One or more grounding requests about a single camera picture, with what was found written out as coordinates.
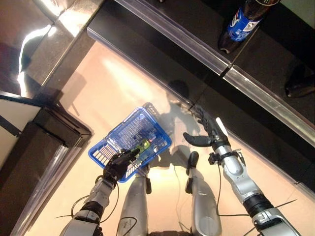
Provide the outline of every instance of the wall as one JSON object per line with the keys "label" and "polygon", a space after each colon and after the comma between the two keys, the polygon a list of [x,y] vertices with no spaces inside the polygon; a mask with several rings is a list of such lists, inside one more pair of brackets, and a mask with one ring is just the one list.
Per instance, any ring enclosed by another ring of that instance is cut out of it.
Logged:
{"label": "wall", "polygon": [[[25,125],[34,119],[40,107],[0,99],[0,115],[23,131]],[[18,138],[0,126],[0,169]]]}
{"label": "wall", "polygon": [[314,0],[283,0],[283,5],[315,29],[315,1]]}

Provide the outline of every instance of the cable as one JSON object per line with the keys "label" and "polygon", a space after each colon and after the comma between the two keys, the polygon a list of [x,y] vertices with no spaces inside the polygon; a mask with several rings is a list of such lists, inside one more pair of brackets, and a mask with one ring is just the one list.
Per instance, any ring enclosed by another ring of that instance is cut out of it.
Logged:
{"label": "cable", "polygon": [[281,204],[281,205],[279,205],[279,206],[275,206],[275,208],[285,206],[285,205],[287,205],[287,204],[290,204],[290,203],[292,203],[292,202],[295,202],[296,200],[297,200],[297,199],[294,199],[294,200],[292,200],[292,201],[290,201],[290,202],[283,203],[283,204]]}
{"label": "cable", "polygon": [[177,202],[176,202],[176,214],[177,214],[179,227],[181,227],[181,230],[184,231],[184,229],[183,229],[183,227],[182,227],[182,225],[180,223],[181,220],[180,220],[180,217],[179,217],[179,214],[178,214],[178,203],[179,203],[179,199],[180,199],[180,196],[181,196],[181,183],[179,181],[179,178],[178,178],[175,166],[173,166],[173,168],[174,168],[174,172],[175,172],[175,175],[176,175],[176,178],[177,178],[177,182],[178,182],[178,197],[177,197]]}
{"label": "cable", "polygon": [[184,227],[185,229],[187,229],[188,231],[190,231],[190,229],[188,229],[188,228],[181,222],[180,214],[178,213],[178,203],[179,203],[180,195],[181,195],[181,183],[180,183],[179,177],[178,177],[178,175],[177,175],[175,166],[173,166],[173,168],[174,168],[174,172],[175,172],[175,175],[176,175],[176,178],[177,178],[178,188],[179,188],[179,189],[178,189],[178,198],[177,198],[177,202],[176,202],[176,214],[177,214],[178,224],[179,224],[179,227],[181,227],[181,230],[182,230],[182,231],[184,231],[183,227]]}
{"label": "cable", "polygon": [[135,223],[133,224],[133,226],[131,226],[131,228],[126,233],[124,233],[123,236],[126,236],[133,229],[133,227],[137,224],[137,219],[134,218],[134,217],[123,217],[123,218],[120,218],[120,220],[118,222],[117,230],[116,230],[116,236],[118,235],[119,224],[120,224],[121,220],[123,220],[123,219],[134,219],[135,220]]}
{"label": "cable", "polygon": [[118,199],[119,199],[119,186],[118,186],[118,183],[116,185],[117,185],[117,200],[116,200],[115,206],[114,206],[112,212],[107,216],[107,218],[105,220],[103,220],[103,221],[100,221],[100,223],[103,223],[104,221],[108,220],[108,218],[113,214],[114,210],[116,209],[116,206],[117,206],[117,203],[118,203]]}
{"label": "cable", "polygon": [[[235,215],[220,215],[219,214],[219,200],[220,200],[220,195],[221,195],[221,170],[220,170],[220,165],[218,164],[218,169],[219,169],[219,176],[220,176],[220,184],[219,184],[219,195],[218,195],[218,203],[217,203],[217,215],[218,216],[249,216],[248,214],[235,214]],[[287,202],[287,203],[283,203],[279,206],[276,206],[275,208],[278,208],[278,207],[282,207],[282,206],[285,206],[287,204],[290,204],[294,201],[296,201],[297,199],[294,199],[290,202]],[[251,231],[253,231],[255,229],[255,227],[253,227],[252,229],[250,229],[247,233],[245,233],[243,236],[246,236],[248,235]]]}
{"label": "cable", "polygon": [[248,214],[234,214],[234,215],[220,215],[219,214],[219,201],[220,201],[220,195],[221,195],[221,170],[220,170],[219,163],[218,163],[218,169],[219,169],[219,176],[220,176],[220,185],[219,185],[219,195],[218,195],[218,203],[217,203],[217,215],[218,216],[249,216]]}
{"label": "cable", "polygon": [[81,201],[82,199],[85,199],[85,198],[87,198],[87,197],[89,197],[89,195],[86,195],[86,196],[84,196],[84,197],[82,197],[82,198],[76,200],[75,203],[72,205],[72,207],[71,207],[71,217],[72,217],[72,218],[73,218],[73,209],[74,209],[75,205],[77,205],[77,203],[78,203],[79,201]]}
{"label": "cable", "polygon": [[103,177],[104,175],[100,175],[100,176],[98,176],[98,177],[96,177],[96,179],[95,179],[95,184],[98,182],[98,180],[101,178],[101,177]]}
{"label": "cable", "polygon": [[255,227],[251,228],[247,233],[245,233],[243,236],[248,235],[251,231],[253,231],[255,229]]}
{"label": "cable", "polygon": [[62,217],[67,217],[67,216],[71,216],[71,215],[61,215],[61,216],[55,217],[55,219],[62,218]]}

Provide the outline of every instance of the shelf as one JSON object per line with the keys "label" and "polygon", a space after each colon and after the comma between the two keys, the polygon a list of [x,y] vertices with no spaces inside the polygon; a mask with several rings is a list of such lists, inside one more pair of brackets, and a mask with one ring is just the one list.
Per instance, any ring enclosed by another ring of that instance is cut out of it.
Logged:
{"label": "shelf", "polygon": [[[217,49],[222,28],[232,13],[230,9],[235,6],[237,8],[238,4],[232,1],[221,3],[222,1],[217,0],[208,4],[206,3],[209,1],[200,0],[169,0],[164,3],[157,0],[115,1],[215,73],[221,74],[232,68],[224,77],[228,82],[315,147],[315,115],[312,112],[315,109],[315,96],[310,94],[292,99],[287,98],[284,92],[289,64],[292,60],[297,61],[295,64],[302,61],[260,29],[247,46],[243,44],[243,48],[240,47],[230,55]],[[278,12],[285,13],[284,6],[280,5],[278,9]],[[264,44],[261,43],[263,40],[269,41]],[[277,64],[274,62],[277,60],[275,55],[287,60],[280,58],[280,63]]]}

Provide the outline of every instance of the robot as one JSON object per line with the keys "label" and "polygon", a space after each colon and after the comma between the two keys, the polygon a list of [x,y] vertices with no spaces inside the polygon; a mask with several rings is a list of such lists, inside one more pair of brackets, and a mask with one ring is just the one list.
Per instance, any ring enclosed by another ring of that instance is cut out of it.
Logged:
{"label": "robot", "polygon": [[[218,164],[223,175],[231,184],[234,194],[252,218],[260,236],[300,236],[281,212],[264,196],[256,183],[249,177],[245,160],[240,150],[232,150],[227,132],[219,118],[214,119],[201,107],[195,107],[198,122],[204,126],[207,136],[191,136],[184,133],[185,140],[197,147],[212,147],[208,159],[210,165]],[[114,155],[91,190],[82,208],[73,216],[61,236],[103,236],[99,226],[104,209],[109,205],[109,196],[127,171],[130,161],[136,159],[139,149],[122,150]],[[151,192],[147,177],[149,168],[136,174],[125,198],[121,218],[118,222],[118,236],[218,236],[221,234],[220,216],[217,212],[214,194],[202,175],[197,171],[199,155],[189,156],[186,192],[192,194],[192,224],[187,232],[148,233],[146,194]]]}

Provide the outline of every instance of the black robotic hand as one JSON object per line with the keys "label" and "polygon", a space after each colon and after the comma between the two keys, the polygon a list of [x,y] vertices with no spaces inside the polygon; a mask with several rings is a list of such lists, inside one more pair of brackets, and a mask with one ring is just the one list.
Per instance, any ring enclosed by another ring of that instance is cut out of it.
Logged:
{"label": "black robotic hand", "polygon": [[212,118],[201,106],[195,105],[193,111],[198,118],[197,122],[203,125],[208,136],[191,136],[184,133],[183,136],[188,143],[197,147],[212,147],[214,150],[219,146],[230,145],[217,120]]}
{"label": "black robotic hand", "polygon": [[122,150],[121,153],[113,155],[104,168],[104,178],[116,185],[116,182],[125,175],[129,161],[134,161],[139,152],[140,149],[137,148],[133,151]]}

